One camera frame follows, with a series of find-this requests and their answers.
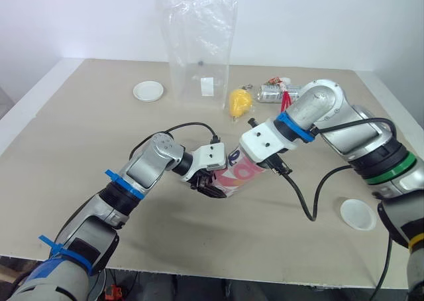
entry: yellow ring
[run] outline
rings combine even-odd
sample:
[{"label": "yellow ring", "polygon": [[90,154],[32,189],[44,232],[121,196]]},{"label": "yellow ring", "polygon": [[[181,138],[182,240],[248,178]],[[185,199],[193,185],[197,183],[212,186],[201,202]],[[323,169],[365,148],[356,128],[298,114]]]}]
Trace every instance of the yellow ring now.
[{"label": "yellow ring", "polygon": [[421,240],[424,240],[424,233],[420,233],[419,235],[412,237],[412,239],[409,241],[409,244],[408,244],[409,252],[411,252],[413,246],[416,243],[420,242]]}]

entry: white plate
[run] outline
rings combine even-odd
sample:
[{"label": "white plate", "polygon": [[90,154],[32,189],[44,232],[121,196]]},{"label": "white plate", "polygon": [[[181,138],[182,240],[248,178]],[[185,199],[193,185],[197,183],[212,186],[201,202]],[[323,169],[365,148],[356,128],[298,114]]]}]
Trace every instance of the white plate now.
[{"label": "white plate", "polygon": [[159,100],[164,93],[164,86],[156,81],[143,81],[132,90],[134,96],[144,102]]},{"label": "white plate", "polygon": [[343,220],[357,230],[373,230],[377,224],[376,214],[362,200],[345,200],[340,206]]}]

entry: blue zip tie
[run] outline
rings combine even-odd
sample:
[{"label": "blue zip tie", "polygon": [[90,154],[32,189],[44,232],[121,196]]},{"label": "blue zip tie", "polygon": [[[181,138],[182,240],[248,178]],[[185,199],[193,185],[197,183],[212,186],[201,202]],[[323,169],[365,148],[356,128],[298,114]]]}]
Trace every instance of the blue zip tie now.
[{"label": "blue zip tie", "polygon": [[125,190],[128,190],[132,195],[134,195],[138,199],[144,199],[144,194],[142,192],[133,188],[126,180],[124,180],[118,174],[112,172],[111,170],[107,170],[105,174],[111,178],[112,182],[115,182],[118,185],[122,186]]},{"label": "blue zip tie", "polygon": [[286,112],[281,112],[280,115],[277,116],[277,120],[284,122],[292,131],[296,132],[304,142],[308,143],[315,140],[314,136],[310,135],[309,132],[304,131],[299,125],[294,123]]},{"label": "blue zip tie", "polygon": [[49,259],[52,259],[57,255],[65,255],[65,256],[69,256],[71,258],[74,258],[76,261],[80,262],[81,264],[83,264],[87,268],[88,274],[91,276],[92,266],[91,266],[91,263],[86,258],[84,258],[83,256],[81,256],[78,253],[64,249],[63,244],[55,243],[44,235],[41,235],[38,238],[42,242],[44,242],[45,244],[49,245],[52,248],[52,250],[51,250],[52,257],[49,258]]}]

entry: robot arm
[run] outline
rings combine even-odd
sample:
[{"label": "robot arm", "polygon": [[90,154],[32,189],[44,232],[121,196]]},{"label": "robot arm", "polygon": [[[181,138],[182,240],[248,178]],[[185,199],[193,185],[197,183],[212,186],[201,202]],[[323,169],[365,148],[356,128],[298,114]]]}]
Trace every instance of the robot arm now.
[{"label": "robot arm", "polygon": [[223,143],[205,145],[189,154],[171,136],[156,133],[118,174],[106,171],[112,181],[69,218],[54,242],[41,237],[52,247],[50,258],[30,274],[10,300],[85,301],[88,276],[105,268],[119,243],[117,230],[164,171],[173,170],[190,180],[198,170],[204,169],[207,175],[207,169],[223,168],[225,161]]},{"label": "robot arm", "polygon": [[[240,152],[250,159],[251,165],[276,168],[278,165],[270,166],[267,161],[275,159],[277,153],[295,149],[295,140],[308,143],[321,133],[327,144],[361,175],[372,195],[381,200],[378,205],[381,220],[392,239],[409,247],[411,252],[407,266],[409,291],[422,297],[424,162],[396,139],[396,132],[388,131],[381,123],[364,123],[373,116],[362,107],[351,106],[335,82],[316,80],[307,84],[300,95],[277,119],[253,125],[244,133]],[[336,128],[355,121],[363,124]],[[228,196],[234,191],[223,186],[222,180],[213,183]]]}]

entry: table surface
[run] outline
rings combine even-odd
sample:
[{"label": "table surface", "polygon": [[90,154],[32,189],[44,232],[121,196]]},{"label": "table surface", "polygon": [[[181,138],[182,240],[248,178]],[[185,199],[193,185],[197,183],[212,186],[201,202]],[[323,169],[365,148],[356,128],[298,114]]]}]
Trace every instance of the table surface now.
[{"label": "table surface", "polygon": [[[259,84],[274,76],[294,84],[328,78],[348,100],[387,113],[360,78],[348,70],[231,66],[229,88]],[[143,103],[133,86],[144,80],[164,84],[162,99]],[[188,121],[204,121],[221,136],[227,151],[259,122],[279,113],[279,105],[258,104],[233,123],[227,112],[180,107],[169,89],[168,64],[85,60],[48,100],[0,157],[3,193],[0,255],[45,259],[39,235],[57,232],[88,197],[108,183],[103,173],[118,171],[145,136]],[[202,127],[175,132],[188,151],[209,142]],[[410,147],[399,134],[398,139]],[[312,206],[315,187],[329,170],[345,163],[321,137],[284,154],[292,178]],[[287,182],[265,172],[229,199],[208,198],[165,173],[119,232],[109,267],[267,282],[329,286],[374,286],[386,255],[388,232],[378,220],[372,231],[356,231],[339,213],[347,198],[377,201],[361,178],[343,171],[321,192],[318,218],[310,222]],[[407,249],[394,245],[384,287],[406,288]]]}]

